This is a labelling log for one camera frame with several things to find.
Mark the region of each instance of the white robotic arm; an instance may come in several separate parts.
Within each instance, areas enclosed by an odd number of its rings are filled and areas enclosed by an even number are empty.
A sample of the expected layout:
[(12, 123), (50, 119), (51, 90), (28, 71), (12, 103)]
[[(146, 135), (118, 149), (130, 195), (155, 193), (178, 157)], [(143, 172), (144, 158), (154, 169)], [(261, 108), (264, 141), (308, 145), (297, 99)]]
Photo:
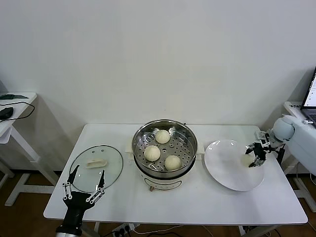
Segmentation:
[(286, 115), (273, 126), (274, 136), (284, 142), (298, 161), (316, 175), (316, 129), (308, 121)]

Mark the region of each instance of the white desk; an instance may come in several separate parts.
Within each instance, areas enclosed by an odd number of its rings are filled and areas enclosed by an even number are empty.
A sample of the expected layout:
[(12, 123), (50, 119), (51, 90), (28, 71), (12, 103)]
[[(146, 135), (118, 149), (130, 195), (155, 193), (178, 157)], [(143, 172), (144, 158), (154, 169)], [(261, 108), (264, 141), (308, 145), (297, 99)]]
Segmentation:
[[(9, 103), (15, 103), (15, 102), (26, 102), (26, 103), (32, 103), (37, 95), (33, 92), (6, 92), (6, 93), (0, 93), (0, 95), (3, 94), (17, 94), (17, 95), (24, 95), (28, 97), (27, 99), (13, 99), (13, 100), (0, 100), (0, 110), (6, 108), (6, 107), (13, 107), (13, 115), (11, 116), (11, 119), (18, 118), (20, 115), (26, 110), (26, 108), (29, 106), (27, 104), (21, 103), (21, 104), (15, 104), (15, 105), (7, 105), (2, 106), (3, 104), (9, 104)], [(42, 162), (40, 156), (33, 150), (33, 148), (25, 141), (25, 139), (21, 136), (21, 134), (13, 127), (13, 123), (15, 120), (9, 120), (9, 121), (3, 121), (0, 122), (0, 137), (3, 135), (6, 135), (6, 133), (10, 133), (17, 143), (24, 149), (27, 155), (27, 159), (53, 184), (56, 185), (58, 176), (44, 163)], [(14, 174), (7, 168), (5, 165), (0, 163), (0, 170), (5, 173), (4, 179), (0, 181), (0, 187), (3, 185), (5, 180), (8, 177), (13, 177)], [(14, 204), (14, 201), (18, 197), (19, 193), (44, 193), (44, 194), (51, 194), (53, 187), (52, 186), (35, 186), (35, 185), (24, 185), (29, 177), (29, 174), (23, 174), (15, 188), (13, 189), (11, 195), (5, 202), (6, 206), (12, 206)]]
[[(134, 161), (129, 160), (124, 152), (126, 142), (139, 127), (134, 124), (87, 124), (67, 161), (44, 216), (64, 218), (67, 209), (62, 200), (62, 183), (68, 178), (72, 162), (89, 147), (106, 144), (121, 152), (123, 170), (96, 206), (86, 211), (85, 221), (184, 225), (288, 225), (307, 222), (289, 182), (271, 155), (264, 164), (263, 183), (249, 192), (236, 192), (217, 183), (203, 167), (202, 160), (196, 161), (181, 187), (167, 192), (150, 192)], [(218, 139), (232, 139), (248, 145), (254, 142), (254, 133), (259, 130), (256, 126), (189, 127), (205, 148)]]

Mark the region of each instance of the table leg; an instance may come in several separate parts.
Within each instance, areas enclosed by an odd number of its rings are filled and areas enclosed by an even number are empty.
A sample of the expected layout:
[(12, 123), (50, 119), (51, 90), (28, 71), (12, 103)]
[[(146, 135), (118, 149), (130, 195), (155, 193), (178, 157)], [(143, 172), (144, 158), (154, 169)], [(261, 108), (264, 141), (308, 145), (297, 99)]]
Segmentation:
[(33, 150), (33, 148), (25, 141), (21, 134), (12, 126), (11, 136), (27, 153), (27, 158), (41, 172), (49, 182), (53, 185), (57, 184), (58, 176), (47, 165), (40, 162), (41, 157)]
[(313, 199), (312, 195), (308, 191), (307, 187), (305, 186), (303, 180), (294, 178), (293, 179), (298, 190), (294, 190), (294, 193), (297, 198), (304, 198), (307, 202), (307, 205), (310, 207), (312, 212), (316, 212), (316, 202)]
[(15, 185), (13, 191), (5, 202), (5, 206), (12, 206), (20, 193), (33, 194), (52, 194), (54, 186), (40, 186), (40, 185), (25, 185), (30, 174), (23, 174), (18, 183)]
[(273, 231), (277, 227), (279, 226), (258, 226), (249, 231), (248, 233), (242, 235), (242, 237), (261, 237), (269, 231)]
[(4, 173), (3, 178), (0, 180), (0, 188), (1, 188), (8, 178), (14, 177), (14, 173), (1, 162), (0, 162), (0, 171)]
[(2, 164), (1, 162), (0, 162), (0, 171), (4, 174), (7, 174), (9, 176), (9, 178), (14, 177), (14, 173), (8, 167), (6, 167), (4, 164)]
[(100, 227), (100, 222), (96, 222), (95, 223), (95, 225), (94, 225), (94, 231), (96, 232), (96, 233), (98, 233), (99, 232), (99, 227)]
[(100, 235), (95, 232), (94, 230), (90, 229), (86, 223), (83, 223), (81, 226), (81, 230), (83, 234), (85, 234), (87, 237), (100, 237)]

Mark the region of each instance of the black cable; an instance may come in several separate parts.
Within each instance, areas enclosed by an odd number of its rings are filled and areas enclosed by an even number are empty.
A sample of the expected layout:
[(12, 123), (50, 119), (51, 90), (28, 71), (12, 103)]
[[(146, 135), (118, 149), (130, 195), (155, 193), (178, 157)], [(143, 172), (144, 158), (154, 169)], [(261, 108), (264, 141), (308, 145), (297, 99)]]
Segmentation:
[(280, 232), (277, 229), (275, 229), (275, 231), (277, 232), (278, 236), (282, 237)]
[(27, 105), (33, 107), (32, 111), (31, 111), (28, 115), (26, 115), (26, 116), (24, 116), (24, 117), (20, 117), (20, 118), (8, 118), (8, 119), (1, 120), (0, 122), (9, 121), (9, 120), (25, 119), (25, 118), (27, 118), (28, 116), (30, 116), (30, 115), (33, 113), (33, 111), (35, 110), (35, 106), (34, 106), (34, 105), (31, 105), (31, 104), (29, 104), (29, 103), (26, 103), (26, 102), (24, 102), (24, 101), (15, 102), (15, 103), (9, 103), (9, 104), (3, 104), (3, 105), (0, 104), (0, 105), (1, 105), (1, 106), (7, 106), (7, 105), (16, 105), (16, 104), (21, 104), (21, 103), (27, 104)]
[(102, 237), (106, 237), (106, 236), (109, 236), (110, 234), (113, 234), (113, 233), (115, 233), (116, 231), (112, 231), (112, 232), (110, 232), (110, 233), (107, 233), (105, 236), (102, 236)]
[(179, 235), (177, 233), (174, 233), (174, 232), (167, 232), (167, 233), (164, 233), (164, 234), (150, 233), (149, 235), (147, 235), (147, 237), (149, 237), (149, 236), (165, 236), (165, 235), (176, 235), (178, 237), (182, 237), (181, 235)]

